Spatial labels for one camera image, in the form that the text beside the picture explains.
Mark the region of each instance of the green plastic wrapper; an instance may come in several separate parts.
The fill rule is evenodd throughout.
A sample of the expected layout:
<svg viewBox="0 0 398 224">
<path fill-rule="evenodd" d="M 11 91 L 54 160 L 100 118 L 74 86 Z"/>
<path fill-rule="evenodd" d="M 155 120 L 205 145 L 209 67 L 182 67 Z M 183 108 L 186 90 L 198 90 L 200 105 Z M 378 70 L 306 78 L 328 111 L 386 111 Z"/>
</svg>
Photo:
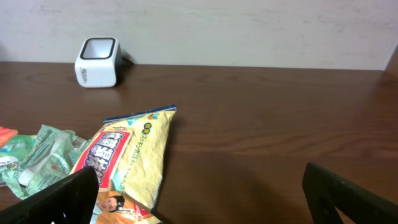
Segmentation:
<svg viewBox="0 0 398 224">
<path fill-rule="evenodd" d="M 33 140 L 29 141 L 16 137 L 5 146 L 10 150 L 3 153 L 15 157 L 18 165 L 2 166 L 0 172 L 3 181 L 21 199 L 66 177 L 89 143 L 76 136 L 74 131 L 61 131 L 46 125 L 42 125 L 36 139 L 31 137 Z"/>
<path fill-rule="evenodd" d="M 6 186 L 1 174 L 7 169 L 16 169 L 21 164 L 25 164 L 25 160 L 28 159 L 27 155 L 33 149 L 35 141 L 36 135 L 19 134 L 0 149 L 0 187 Z"/>
</svg>

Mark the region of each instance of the wood grain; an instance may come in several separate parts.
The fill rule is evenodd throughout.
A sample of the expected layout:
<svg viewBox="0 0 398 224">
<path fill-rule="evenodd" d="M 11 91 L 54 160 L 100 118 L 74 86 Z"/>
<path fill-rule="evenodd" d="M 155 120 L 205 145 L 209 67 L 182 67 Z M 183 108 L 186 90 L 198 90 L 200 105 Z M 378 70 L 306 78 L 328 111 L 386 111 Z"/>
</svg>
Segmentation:
<svg viewBox="0 0 398 224">
<path fill-rule="evenodd" d="M 69 63 L 0 63 L 0 125 L 90 138 L 103 118 L 176 104 L 156 215 L 166 223 L 311 223 L 306 163 L 398 203 L 398 83 L 383 72 L 139 65 L 114 88 Z M 0 189 L 0 209 L 17 202 Z"/>
</svg>

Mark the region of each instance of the yellow snack bag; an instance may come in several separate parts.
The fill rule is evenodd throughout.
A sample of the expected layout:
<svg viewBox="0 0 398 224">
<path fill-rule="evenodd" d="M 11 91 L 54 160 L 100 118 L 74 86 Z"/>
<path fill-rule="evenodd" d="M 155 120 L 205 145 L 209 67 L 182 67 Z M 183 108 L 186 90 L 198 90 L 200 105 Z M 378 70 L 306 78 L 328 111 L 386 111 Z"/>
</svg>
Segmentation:
<svg viewBox="0 0 398 224">
<path fill-rule="evenodd" d="M 162 222 L 118 192 L 100 192 L 97 196 L 90 224 L 125 223 L 159 224 Z"/>
<path fill-rule="evenodd" d="M 72 169 L 96 170 L 99 191 L 112 189 L 151 210 L 162 181 L 163 155 L 175 105 L 107 118 Z"/>
</svg>

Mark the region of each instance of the packaging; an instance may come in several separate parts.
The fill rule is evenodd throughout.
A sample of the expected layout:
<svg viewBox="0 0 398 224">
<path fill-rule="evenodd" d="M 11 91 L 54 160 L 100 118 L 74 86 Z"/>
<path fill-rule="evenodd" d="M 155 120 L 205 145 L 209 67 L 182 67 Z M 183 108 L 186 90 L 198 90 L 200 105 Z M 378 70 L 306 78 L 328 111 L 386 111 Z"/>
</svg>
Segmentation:
<svg viewBox="0 0 398 224">
<path fill-rule="evenodd" d="M 74 131 L 42 125 L 33 147 L 31 143 L 18 147 L 22 157 L 29 153 L 19 167 L 2 172 L 3 180 L 17 197 L 25 199 L 66 177 L 87 144 Z"/>
<path fill-rule="evenodd" d="M 90 224 L 162 223 L 151 213 L 115 191 L 100 192 Z"/>
<path fill-rule="evenodd" d="M 36 141 L 36 135 L 18 134 L 0 149 L 0 187 L 6 186 L 1 174 L 8 169 L 18 169 L 26 165 L 26 159 Z"/>
<path fill-rule="evenodd" d="M 162 181 L 164 149 L 175 112 L 175 105 L 170 105 L 105 119 L 72 172 L 93 166 L 100 192 L 112 188 L 151 210 Z"/>
<path fill-rule="evenodd" d="M 5 146 L 6 143 L 17 134 L 17 130 L 0 127 L 0 148 Z"/>
</svg>

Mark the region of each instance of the black object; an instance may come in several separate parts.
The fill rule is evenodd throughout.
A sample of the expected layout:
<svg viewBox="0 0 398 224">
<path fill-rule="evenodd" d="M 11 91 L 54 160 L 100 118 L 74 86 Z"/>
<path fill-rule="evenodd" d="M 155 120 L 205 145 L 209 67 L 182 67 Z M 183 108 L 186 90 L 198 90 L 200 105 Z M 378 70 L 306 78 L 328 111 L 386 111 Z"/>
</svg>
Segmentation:
<svg viewBox="0 0 398 224">
<path fill-rule="evenodd" d="M 343 223 L 336 208 L 359 224 L 398 223 L 398 205 L 316 164 L 307 164 L 303 189 L 315 224 Z"/>
<path fill-rule="evenodd" d="M 0 223 L 90 223 L 98 194 L 92 167 L 58 181 L 0 212 Z"/>
</svg>

